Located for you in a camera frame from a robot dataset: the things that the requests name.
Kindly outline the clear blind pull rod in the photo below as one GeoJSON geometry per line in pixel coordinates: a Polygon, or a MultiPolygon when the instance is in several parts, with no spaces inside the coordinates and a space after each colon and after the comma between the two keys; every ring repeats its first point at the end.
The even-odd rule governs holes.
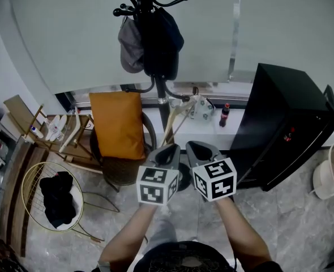
{"type": "Polygon", "coordinates": [[[241,11],[241,0],[233,0],[233,35],[232,35],[232,48],[229,60],[229,70],[228,70],[228,81],[230,82],[233,77],[235,60],[237,55],[238,46],[238,33],[239,33],[239,19],[241,11]]]}

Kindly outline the orange cushion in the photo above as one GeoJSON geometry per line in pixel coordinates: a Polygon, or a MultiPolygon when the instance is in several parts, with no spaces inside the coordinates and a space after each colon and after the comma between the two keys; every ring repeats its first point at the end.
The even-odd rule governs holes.
{"type": "Polygon", "coordinates": [[[139,93],[90,93],[93,124],[103,157],[145,158],[142,104],[139,93]]]}

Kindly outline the wooden cart with gold frame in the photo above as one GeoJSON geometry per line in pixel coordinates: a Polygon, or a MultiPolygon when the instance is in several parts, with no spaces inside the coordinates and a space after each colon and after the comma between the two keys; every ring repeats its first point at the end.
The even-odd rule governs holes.
{"type": "Polygon", "coordinates": [[[30,125],[28,126],[28,130],[23,133],[21,132],[23,138],[31,138],[38,147],[44,148],[50,152],[57,154],[63,159],[63,161],[69,163],[69,165],[71,166],[96,173],[101,173],[102,169],[97,160],[93,157],[89,145],[90,135],[92,131],[91,127],[93,127],[93,118],[91,117],[91,115],[79,114],[81,122],[80,130],[65,148],[64,153],[59,153],[61,145],[64,143],[64,141],[67,139],[67,137],[70,135],[75,127],[75,110],[72,111],[71,114],[65,114],[67,116],[67,122],[63,130],[63,140],[61,142],[58,140],[51,142],[45,140],[48,130],[44,122],[44,118],[52,120],[56,115],[47,116],[43,113],[42,108],[43,106],[41,105],[36,114],[34,115],[34,118],[32,119],[30,125]],[[43,139],[36,137],[31,132],[31,126],[38,128],[43,133],[43,139]]]}

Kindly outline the dark patterned fabric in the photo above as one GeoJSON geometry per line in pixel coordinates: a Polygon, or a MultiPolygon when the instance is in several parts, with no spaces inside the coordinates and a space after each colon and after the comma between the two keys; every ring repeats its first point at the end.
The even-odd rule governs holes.
{"type": "Polygon", "coordinates": [[[0,239],[0,272],[28,272],[13,249],[0,239]]]}

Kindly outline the dark wicker chair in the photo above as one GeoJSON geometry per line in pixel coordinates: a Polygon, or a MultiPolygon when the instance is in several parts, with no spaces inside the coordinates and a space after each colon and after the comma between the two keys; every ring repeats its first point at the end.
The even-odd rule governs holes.
{"type": "MultiPolygon", "coordinates": [[[[148,134],[151,137],[151,144],[148,144],[145,140],[145,137],[143,137],[145,155],[148,156],[153,150],[156,149],[156,133],[151,120],[144,112],[142,112],[142,123],[144,127],[146,127],[146,129],[148,130],[148,134]]],[[[117,185],[127,186],[136,183],[139,166],[145,162],[145,159],[131,160],[102,157],[99,150],[99,143],[97,140],[95,128],[93,128],[91,131],[89,144],[93,157],[97,160],[102,169],[104,180],[116,192],[118,192],[118,189],[116,187],[117,185]]]]}

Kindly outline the dark cola bottle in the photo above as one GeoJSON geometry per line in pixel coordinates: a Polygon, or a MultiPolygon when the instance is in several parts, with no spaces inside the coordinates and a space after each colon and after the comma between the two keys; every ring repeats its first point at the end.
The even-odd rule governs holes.
{"type": "Polygon", "coordinates": [[[221,110],[221,116],[220,116],[220,121],[219,121],[219,126],[224,128],[226,126],[226,122],[229,116],[229,112],[230,112],[230,104],[226,103],[223,107],[223,109],[221,110]]]}

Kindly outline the wooden hanger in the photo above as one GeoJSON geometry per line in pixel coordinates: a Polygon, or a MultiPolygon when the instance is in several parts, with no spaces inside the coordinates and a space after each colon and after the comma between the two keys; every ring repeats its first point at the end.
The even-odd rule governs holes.
{"type": "Polygon", "coordinates": [[[176,105],[175,108],[172,110],[172,112],[170,113],[169,117],[168,117],[168,121],[166,124],[166,128],[165,128],[165,132],[164,132],[164,137],[159,145],[159,147],[162,147],[164,145],[170,144],[172,142],[172,140],[174,139],[175,134],[177,133],[177,131],[179,130],[179,128],[182,126],[184,120],[187,118],[187,116],[189,115],[192,107],[196,104],[196,99],[192,98],[187,102],[184,102],[180,105],[176,105]],[[172,128],[173,128],[173,123],[175,121],[175,118],[183,113],[184,111],[187,111],[184,119],[181,121],[179,127],[177,127],[175,132],[172,132],[172,128]]]}

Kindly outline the black mini fridge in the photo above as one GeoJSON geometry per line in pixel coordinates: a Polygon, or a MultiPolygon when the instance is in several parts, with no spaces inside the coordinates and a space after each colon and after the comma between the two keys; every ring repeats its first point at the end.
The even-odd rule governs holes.
{"type": "Polygon", "coordinates": [[[305,163],[334,131],[334,111],[304,71],[259,63],[230,147],[239,189],[269,191],[305,163]],[[291,141],[286,130],[294,126],[291,141]]]}

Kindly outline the white slipper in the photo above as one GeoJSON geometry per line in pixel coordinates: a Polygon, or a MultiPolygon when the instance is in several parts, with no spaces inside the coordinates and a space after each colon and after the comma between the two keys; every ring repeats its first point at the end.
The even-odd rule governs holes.
{"type": "Polygon", "coordinates": [[[63,130],[66,126],[66,122],[67,122],[67,116],[66,115],[60,116],[60,121],[58,124],[59,132],[51,137],[50,139],[51,142],[54,142],[55,140],[58,140],[61,142],[63,140],[64,138],[63,130]]]}
{"type": "Polygon", "coordinates": [[[52,120],[49,120],[48,118],[44,118],[44,122],[47,127],[47,135],[45,137],[46,141],[49,141],[51,137],[59,132],[58,124],[60,121],[60,115],[56,115],[52,120]]]}

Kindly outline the red bottle inside fridge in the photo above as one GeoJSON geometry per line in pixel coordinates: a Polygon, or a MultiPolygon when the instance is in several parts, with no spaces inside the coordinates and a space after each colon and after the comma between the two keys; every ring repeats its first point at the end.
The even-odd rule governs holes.
{"type": "Polygon", "coordinates": [[[294,137],[296,129],[294,126],[289,127],[286,132],[284,133],[284,141],[289,142],[294,137]]]}

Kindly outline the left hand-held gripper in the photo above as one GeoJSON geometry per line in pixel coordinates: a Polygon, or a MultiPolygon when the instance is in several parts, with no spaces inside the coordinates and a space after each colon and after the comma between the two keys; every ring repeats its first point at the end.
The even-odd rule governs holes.
{"type": "Polygon", "coordinates": [[[139,167],[136,179],[139,203],[166,206],[178,191],[181,148],[175,143],[171,148],[171,162],[170,145],[167,144],[149,154],[149,167],[139,167]],[[156,168],[169,164],[169,169],[156,168]]]}

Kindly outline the black cap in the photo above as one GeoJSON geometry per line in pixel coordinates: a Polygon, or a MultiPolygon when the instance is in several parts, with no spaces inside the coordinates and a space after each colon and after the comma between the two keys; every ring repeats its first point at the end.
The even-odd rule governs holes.
{"type": "Polygon", "coordinates": [[[179,52],[184,43],[174,18],[164,8],[155,8],[154,12],[148,14],[142,34],[145,73],[165,80],[175,80],[179,52]]]}

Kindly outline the black coat rack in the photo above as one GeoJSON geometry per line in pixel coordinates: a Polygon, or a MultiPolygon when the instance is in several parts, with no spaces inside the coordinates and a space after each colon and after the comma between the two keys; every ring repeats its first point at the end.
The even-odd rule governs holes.
{"type": "MultiPolygon", "coordinates": [[[[148,14],[155,11],[155,8],[164,8],[177,5],[181,2],[188,0],[173,0],[169,3],[160,3],[157,0],[129,0],[131,5],[121,4],[118,8],[113,10],[113,15],[116,17],[119,16],[131,16],[136,21],[136,25],[138,30],[142,36],[144,25],[147,23],[148,14]]],[[[168,121],[168,117],[170,115],[170,106],[168,102],[168,98],[172,97],[175,99],[181,99],[182,101],[189,101],[188,95],[179,95],[176,93],[172,93],[170,89],[168,89],[166,83],[168,80],[155,77],[153,75],[147,75],[151,79],[151,87],[141,90],[133,88],[131,85],[126,85],[123,87],[123,91],[125,92],[134,92],[134,93],[147,93],[151,91],[152,88],[157,90],[157,101],[158,101],[158,109],[160,112],[160,117],[162,121],[163,130],[165,131],[166,124],[168,121]]]]}

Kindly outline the person's left forearm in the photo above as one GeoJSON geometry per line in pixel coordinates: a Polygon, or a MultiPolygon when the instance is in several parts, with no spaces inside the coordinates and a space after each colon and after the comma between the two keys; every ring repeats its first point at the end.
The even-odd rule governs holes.
{"type": "Polygon", "coordinates": [[[141,205],[106,245],[99,261],[109,262],[112,272],[127,272],[141,248],[156,210],[155,205],[141,205]]]}

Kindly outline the person's black patterned shirt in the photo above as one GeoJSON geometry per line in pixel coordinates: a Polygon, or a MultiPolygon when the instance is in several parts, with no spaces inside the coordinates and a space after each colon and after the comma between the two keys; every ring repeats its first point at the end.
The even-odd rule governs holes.
{"type": "Polygon", "coordinates": [[[149,250],[132,272],[237,272],[215,248],[196,241],[164,243],[149,250]]]}

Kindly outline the white roller blind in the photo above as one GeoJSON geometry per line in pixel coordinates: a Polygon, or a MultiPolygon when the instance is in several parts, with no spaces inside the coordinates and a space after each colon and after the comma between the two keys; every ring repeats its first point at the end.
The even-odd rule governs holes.
{"type": "MultiPolygon", "coordinates": [[[[121,3],[128,0],[11,0],[50,92],[148,81],[121,66],[122,19],[113,15],[121,3]]],[[[233,3],[188,0],[168,8],[185,40],[177,81],[228,79],[233,3]]],[[[334,0],[241,0],[233,73],[252,78],[259,63],[305,71],[319,88],[334,91],[334,0]]]]}

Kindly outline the brown cardboard sheet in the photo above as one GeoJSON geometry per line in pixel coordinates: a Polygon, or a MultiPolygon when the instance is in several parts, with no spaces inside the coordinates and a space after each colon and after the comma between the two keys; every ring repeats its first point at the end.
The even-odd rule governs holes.
{"type": "Polygon", "coordinates": [[[19,95],[15,95],[3,103],[10,112],[11,119],[16,123],[16,126],[22,133],[26,132],[34,118],[35,112],[30,111],[19,95]]]}

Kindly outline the white plastic tub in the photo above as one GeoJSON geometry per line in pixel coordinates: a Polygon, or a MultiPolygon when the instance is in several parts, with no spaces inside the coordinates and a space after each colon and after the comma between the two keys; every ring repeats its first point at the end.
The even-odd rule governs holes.
{"type": "Polygon", "coordinates": [[[312,176],[313,190],[322,200],[334,196],[334,144],[329,148],[328,159],[321,162],[312,176]]]}

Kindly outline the person's left leg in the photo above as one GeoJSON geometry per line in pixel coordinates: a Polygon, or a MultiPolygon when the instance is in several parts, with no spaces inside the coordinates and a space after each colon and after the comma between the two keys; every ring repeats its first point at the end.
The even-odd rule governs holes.
{"type": "Polygon", "coordinates": [[[155,232],[150,238],[146,248],[143,250],[143,255],[159,245],[177,242],[176,230],[170,220],[172,214],[170,206],[163,206],[160,211],[161,215],[156,222],[155,232]]]}

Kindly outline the person's right forearm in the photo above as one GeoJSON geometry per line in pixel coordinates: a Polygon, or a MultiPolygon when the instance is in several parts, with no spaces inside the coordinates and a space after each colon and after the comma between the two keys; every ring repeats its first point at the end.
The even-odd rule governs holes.
{"type": "Polygon", "coordinates": [[[261,236],[252,228],[228,197],[215,202],[233,253],[245,272],[250,272],[258,265],[271,261],[268,247],[261,236]]]}

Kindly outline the clear water bottle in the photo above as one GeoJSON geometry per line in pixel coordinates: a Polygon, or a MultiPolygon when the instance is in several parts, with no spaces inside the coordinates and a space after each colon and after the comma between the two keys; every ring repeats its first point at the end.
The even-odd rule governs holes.
{"type": "Polygon", "coordinates": [[[56,115],[52,120],[45,118],[44,122],[48,130],[45,140],[51,142],[54,142],[57,138],[62,140],[62,130],[66,124],[65,116],[56,115]]]}

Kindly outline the grey cap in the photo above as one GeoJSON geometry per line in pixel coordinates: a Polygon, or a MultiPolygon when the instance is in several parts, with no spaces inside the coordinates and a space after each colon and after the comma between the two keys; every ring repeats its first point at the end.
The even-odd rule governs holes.
{"type": "Polygon", "coordinates": [[[118,41],[120,43],[121,65],[128,73],[139,73],[144,70],[144,48],[142,38],[134,20],[128,16],[123,18],[118,41]]]}

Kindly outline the black clothes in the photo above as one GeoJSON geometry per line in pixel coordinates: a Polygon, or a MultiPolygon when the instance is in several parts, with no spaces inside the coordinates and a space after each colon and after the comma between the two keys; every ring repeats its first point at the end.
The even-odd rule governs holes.
{"type": "Polygon", "coordinates": [[[76,216],[73,197],[70,193],[73,177],[66,171],[53,177],[40,180],[40,189],[44,196],[45,215],[54,228],[70,224],[76,216]]]}

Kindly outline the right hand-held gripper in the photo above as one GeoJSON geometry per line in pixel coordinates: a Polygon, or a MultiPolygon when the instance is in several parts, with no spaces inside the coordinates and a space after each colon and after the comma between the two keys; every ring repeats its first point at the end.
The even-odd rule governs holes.
{"type": "Polygon", "coordinates": [[[236,193],[237,171],[231,158],[224,159],[216,146],[201,141],[188,141],[186,154],[192,168],[195,189],[207,201],[216,201],[236,193]]]}

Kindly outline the white cloth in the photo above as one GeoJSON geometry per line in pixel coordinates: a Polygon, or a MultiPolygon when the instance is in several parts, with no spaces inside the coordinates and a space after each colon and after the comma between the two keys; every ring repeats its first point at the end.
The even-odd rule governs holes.
{"type": "Polygon", "coordinates": [[[73,185],[70,190],[72,195],[72,204],[76,211],[76,215],[72,218],[69,224],[62,224],[57,228],[57,231],[68,231],[72,229],[80,220],[83,212],[83,193],[80,191],[80,188],[76,185],[73,185]]]}

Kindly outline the floral patterned bag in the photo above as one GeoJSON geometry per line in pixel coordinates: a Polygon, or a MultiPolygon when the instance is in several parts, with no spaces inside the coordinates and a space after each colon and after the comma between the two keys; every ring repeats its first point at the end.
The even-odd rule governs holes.
{"type": "Polygon", "coordinates": [[[182,101],[180,106],[185,108],[183,113],[195,121],[209,121],[215,112],[215,106],[208,98],[199,93],[197,87],[192,88],[192,96],[189,97],[189,101],[182,101]]]}

